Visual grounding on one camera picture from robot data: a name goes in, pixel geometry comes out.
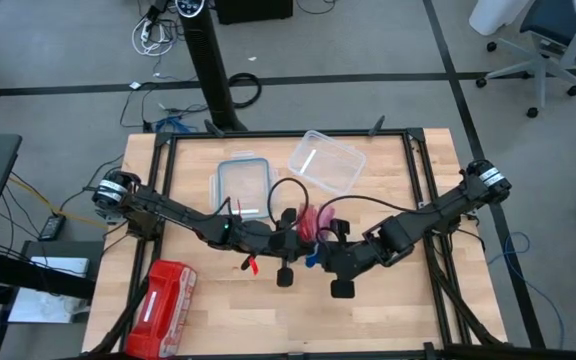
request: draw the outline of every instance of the transparent food container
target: transparent food container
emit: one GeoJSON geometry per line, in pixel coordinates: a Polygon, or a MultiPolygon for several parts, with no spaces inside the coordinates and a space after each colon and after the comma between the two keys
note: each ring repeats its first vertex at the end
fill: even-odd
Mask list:
{"type": "Polygon", "coordinates": [[[288,168],[320,188],[345,195],[366,165],[366,156],[320,132],[310,130],[288,161],[288,168]]]}
{"type": "MultiPolygon", "coordinates": [[[[233,214],[243,219],[266,218],[268,193],[276,178],[277,171],[268,160],[255,157],[250,151],[234,153],[232,160],[219,163],[217,173],[210,177],[212,207],[216,211],[230,197],[233,214]]],[[[227,207],[220,211],[220,214],[227,213],[227,207]]]]}

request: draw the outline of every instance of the pink object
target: pink object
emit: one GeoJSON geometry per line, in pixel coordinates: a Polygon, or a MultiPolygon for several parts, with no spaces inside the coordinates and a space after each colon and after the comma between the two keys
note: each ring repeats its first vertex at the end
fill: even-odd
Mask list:
{"type": "MultiPolygon", "coordinates": [[[[303,205],[299,209],[299,215],[305,212],[304,218],[297,225],[297,233],[299,237],[306,242],[316,241],[317,232],[317,214],[318,211],[315,209],[314,205],[309,205],[307,209],[304,209],[303,205]]],[[[335,209],[331,206],[327,206],[324,212],[321,214],[319,219],[319,228],[330,226],[330,220],[335,216],[335,209]]],[[[320,239],[326,239],[328,237],[327,231],[322,231],[319,235],[320,239]]]]}

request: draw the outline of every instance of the yellow cable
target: yellow cable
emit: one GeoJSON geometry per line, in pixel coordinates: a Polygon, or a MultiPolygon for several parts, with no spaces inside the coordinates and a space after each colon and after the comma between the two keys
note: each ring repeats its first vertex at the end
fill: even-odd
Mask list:
{"type": "Polygon", "coordinates": [[[99,222],[97,222],[97,221],[90,220],[90,219],[86,219],[86,218],[80,217],[80,216],[78,216],[78,215],[74,215],[74,214],[67,213],[67,212],[65,212],[65,211],[61,211],[61,210],[59,210],[57,207],[55,207],[53,204],[51,204],[48,200],[46,200],[43,196],[41,196],[41,194],[39,194],[38,192],[36,192],[36,191],[33,190],[32,188],[30,188],[28,185],[26,185],[26,184],[18,181],[17,179],[14,179],[14,178],[8,178],[8,180],[12,181],[12,182],[15,183],[17,186],[21,187],[22,189],[28,191],[29,193],[31,193],[32,195],[34,195],[35,197],[37,197],[37,199],[39,199],[39,201],[41,201],[41,202],[44,203],[46,206],[48,206],[48,207],[50,208],[50,210],[51,210],[52,212],[54,212],[55,214],[63,215],[63,216],[65,216],[65,217],[68,218],[68,219],[72,219],[72,220],[76,220],[76,221],[81,221],[81,222],[83,222],[83,223],[86,223],[86,224],[89,224],[89,225],[92,225],[92,226],[96,226],[96,227],[101,228],[101,229],[104,229],[104,230],[108,228],[108,226],[106,226],[106,225],[104,225],[104,224],[102,224],[102,223],[99,223],[99,222]]]}

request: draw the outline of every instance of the wooden table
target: wooden table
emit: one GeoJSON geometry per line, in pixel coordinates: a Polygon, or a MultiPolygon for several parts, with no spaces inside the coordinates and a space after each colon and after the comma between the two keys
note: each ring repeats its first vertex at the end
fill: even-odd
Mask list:
{"type": "MultiPolygon", "coordinates": [[[[452,138],[447,129],[425,130],[439,193],[461,180],[452,138]]],[[[280,177],[292,176],[288,157],[299,138],[249,138],[181,140],[177,144],[170,198],[199,211],[211,212],[208,179],[217,164],[236,151],[252,150],[278,168],[280,177]]],[[[415,207],[412,184],[401,137],[339,137],[366,154],[367,164],[352,193],[415,207]]],[[[123,170],[148,179],[153,154],[153,135],[128,139],[123,170]]],[[[166,163],[163,151],[160,164],[166,163]]],[[[425,179],[418,164],[422,186],[425,179]]],[[[158,189],[163,181],[158,173],[158,189]]],[[[322,204],[332,196],[306,183],[311,203],[322,204]]],[[[298,207],[302,192],[293,185],[277,194],[280,206],[298,207]]],[[[351,222],[350,240],[386,216],[384,208],[361,200],[335,203],[335,216],[351,222]]],[[[475,232],[472,222],[462,229],[475,232]]],[[[117,231],[107,245],[123,236],[117,231]]],[[[479,242],[455,233],[453,258],[464,300],[493,335],[504,340],[505,332],[488,268],[479,242]]],[[[97,345],[126,303],[136,240],[127,238],[104,255],[88,322],[84,350],[97,345]]],[[[260,272],[241,271],[245,256],[217,251],[197,240],[194,233],[174,224],[166,225],[162,259],[192,266],[199,279],[184,328],[179,354],[242,354],[288,352],[341,352],[413,350],[431,341],[441,347],[424,249],[419,242],[412,255],[391,268],[376,266],[356,279],[354,299],[332,299],[334,275],[299,263],[294,285],[275,285],[278,259],[258,258],[260,272]]],[[[451,329],[457,337],[454,312],[446,298],[451,329]]]]}

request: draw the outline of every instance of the black box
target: black box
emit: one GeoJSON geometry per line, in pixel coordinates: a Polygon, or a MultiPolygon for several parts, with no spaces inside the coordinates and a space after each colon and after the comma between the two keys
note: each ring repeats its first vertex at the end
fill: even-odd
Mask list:
{"type": "Polygon", "coordinates": [[[292,16],[293,0],[215,0],[220,24],[285,19],[292,16]]]}

